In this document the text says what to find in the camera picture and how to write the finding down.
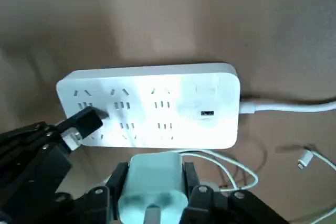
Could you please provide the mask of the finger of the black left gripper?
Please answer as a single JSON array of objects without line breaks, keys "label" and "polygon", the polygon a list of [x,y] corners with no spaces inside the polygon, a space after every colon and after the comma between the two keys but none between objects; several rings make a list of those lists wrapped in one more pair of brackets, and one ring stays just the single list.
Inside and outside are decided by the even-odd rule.
[{"label": "finger of the black left gripper", "polygon": [[106,117],[105,112],[88,106],[56,125],[37,122],[4,132],[1,133],[1,151],[33,151],[46,144],[60,144],[66,151],[73,151],[76,147],[66,143],[65,138],[72,135],[72,140],[79,142],[100,129]]},{"label": "finger of the black left gripper", "polygon": [[39,190],[57,190],[72,168],[70,154],[80,146],[81,134],[75,128],[48,132],[40,148],[34,170],[34,185]]}]

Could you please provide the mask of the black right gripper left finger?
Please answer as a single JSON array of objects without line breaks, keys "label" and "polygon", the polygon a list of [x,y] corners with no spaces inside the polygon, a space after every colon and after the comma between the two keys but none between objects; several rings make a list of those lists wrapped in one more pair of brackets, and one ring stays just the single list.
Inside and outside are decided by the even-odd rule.
[{"label": "black right gripper left finger", "polygon": [[118,200],[129,170],[119,163],[110,177],[73,199],[68,193],[56,193],[45,207],[38,207],[33,223],[110,223],[118,218]]}]

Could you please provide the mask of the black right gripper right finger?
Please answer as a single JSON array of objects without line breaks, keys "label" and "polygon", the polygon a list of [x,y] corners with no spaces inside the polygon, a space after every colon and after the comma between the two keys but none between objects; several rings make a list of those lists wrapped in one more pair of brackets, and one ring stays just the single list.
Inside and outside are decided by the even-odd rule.
[{"label": "black right gripper right finger", "polygon": [[188,205],[183,223],[288,223],[248,190],[227,196],[199,181],[194,163],[183,165]]}]

